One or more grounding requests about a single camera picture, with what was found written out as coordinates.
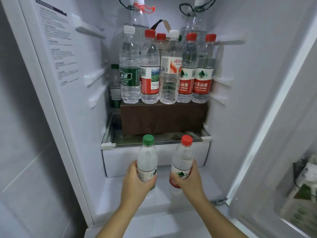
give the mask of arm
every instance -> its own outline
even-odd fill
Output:
[[[248,238],[209,203],[203,190],[196,160],[193,162],[191,174],[187,179],[182,180],[175,173],[170,173],[170,175],[180,186],[213,238]]]
[[[130,164],[123,179],[119,208],[96,236],[96,238],[122,238],[134,214],[154,186],[157,175],[146,183],[137,176],[137,161]]]

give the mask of left hand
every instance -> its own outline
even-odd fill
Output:
[[[143,183],[137,175],[137,161],[133,161],[123,179],[120,206],[129,209],[133,214],[137,212],[146,195],[155,185],[156,180],[157,175]]]

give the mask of forearm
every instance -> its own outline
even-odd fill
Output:
[[[128,206],[119,207],[96,238],[122,238],[134,213]]]
[[[215,206],[210,204],[207,199],[193,202],[192,205],[213,238],[247,238],[244,233],[221,214]]]

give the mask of tile grout line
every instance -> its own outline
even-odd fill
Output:
[[[66,233],[66,231],[67,231],[68,225],[69,225],[69,222],[67,223],[66,229],[65,229],[64,234],[63,234],[63,236],[62,236],[61,238],[64,238],[64,235],[65,235],[65,233]]]
[[[50,143],[4,188],[4,190],[1,192],[5,192],[7,188],[39,157],[52,143],[54,140],[50,141]]]

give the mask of red bottle cap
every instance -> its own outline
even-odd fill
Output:
[[[182,140],[180,142],[184,146],[191,146],[193,143],[193,138],[190,135],[183,135]]]
[[[197,33],[187,33],[186,40],[187,41],[196,41]]]
[[[206,41],[216,41],[216,34],[207,34]]]
[[[146,38],[155,38],[155,30],[147,29],[145,30]]]
[[[157,35],[156,35],[156,39],[157,40],[166,40],[166,34],[165,33],[158,33]]]

